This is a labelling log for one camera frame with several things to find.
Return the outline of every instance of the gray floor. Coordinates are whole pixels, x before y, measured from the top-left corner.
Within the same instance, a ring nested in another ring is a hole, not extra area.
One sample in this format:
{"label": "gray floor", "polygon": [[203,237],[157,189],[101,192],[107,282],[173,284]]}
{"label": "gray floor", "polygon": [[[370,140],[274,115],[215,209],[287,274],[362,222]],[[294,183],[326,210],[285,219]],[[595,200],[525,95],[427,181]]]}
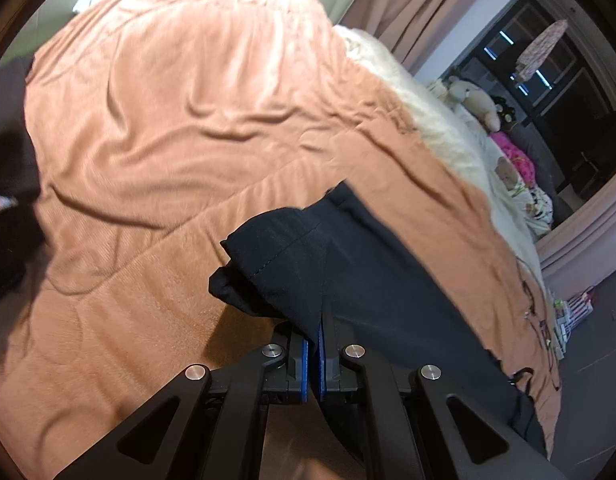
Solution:
{"label": "gray floor", "polygon": [[595,310],[568,342],[552,462],[592,480],[616,447],[616,272],[595,288]]}

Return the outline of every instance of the bed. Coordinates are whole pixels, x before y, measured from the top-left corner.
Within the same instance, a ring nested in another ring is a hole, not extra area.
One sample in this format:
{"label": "bed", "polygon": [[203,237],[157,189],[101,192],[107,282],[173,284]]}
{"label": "bed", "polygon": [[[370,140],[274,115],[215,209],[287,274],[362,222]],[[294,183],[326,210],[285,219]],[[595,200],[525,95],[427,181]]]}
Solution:
{"label": "bed", "polygon": [[[341,180],[507,374],[534,369],[550,447],[559,378],[528,229],[465,125],[388,56],[317,0],[102,0],[36,53],[48,245],[0,302],[0,441],[26,478],[53,478],[187,364],[267,342],[270,320],[208,293],[220,241]],[[362,471],[310,402],[272,410],[262,477]]]}

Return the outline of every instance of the teddy bear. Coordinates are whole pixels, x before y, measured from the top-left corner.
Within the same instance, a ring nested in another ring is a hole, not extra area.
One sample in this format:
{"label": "teddy bear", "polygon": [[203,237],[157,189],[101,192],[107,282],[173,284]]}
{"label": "teddy bear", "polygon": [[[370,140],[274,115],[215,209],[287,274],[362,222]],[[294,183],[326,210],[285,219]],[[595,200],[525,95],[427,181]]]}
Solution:
{"label": "teddy bear", "polygon": [[501,120],[497,114],[497,106],[479,86],[459,79],[457,76],[448,78],[448,97],[456,104],[463,105],[472,115],[479,119],[489,133],[501,130]]}

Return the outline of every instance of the triangular cutout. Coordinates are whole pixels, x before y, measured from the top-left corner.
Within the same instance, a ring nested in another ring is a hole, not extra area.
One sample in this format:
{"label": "triangular cutout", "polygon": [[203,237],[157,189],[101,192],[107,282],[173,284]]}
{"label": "triangular cutout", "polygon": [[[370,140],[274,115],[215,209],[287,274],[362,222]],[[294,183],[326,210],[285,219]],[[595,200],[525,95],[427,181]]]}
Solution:
{"label": "triangular cutout", "polygon": [[507,452],[508,443],[457,397],[448,397],[446,403],[473,463]]}
{"label": "triangular cutout", "polygon": [[119,441],[118,451],[142,464],[151,464],[157,456],[178,406],[179,397],[171,397],[160,404]]}

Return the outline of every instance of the fluffy white bedding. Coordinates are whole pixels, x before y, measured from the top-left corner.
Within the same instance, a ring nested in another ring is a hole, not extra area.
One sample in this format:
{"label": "fluffy white bedding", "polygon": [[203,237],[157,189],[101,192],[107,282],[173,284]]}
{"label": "fluffy white bedding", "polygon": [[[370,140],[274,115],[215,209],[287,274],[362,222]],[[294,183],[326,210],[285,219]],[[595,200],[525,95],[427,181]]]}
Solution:
{"label": "fluffy white bedding", "polygon": [[462,179],[486,194],[493,225],[543,287],[533,235],[501,179],[490,168],[495,143],[483,131],[469,128],[454,115],[379,40],[362,30],[339,25],[335,30],[344,40],[347,56],[381,78],[399,96],[432,152]]}

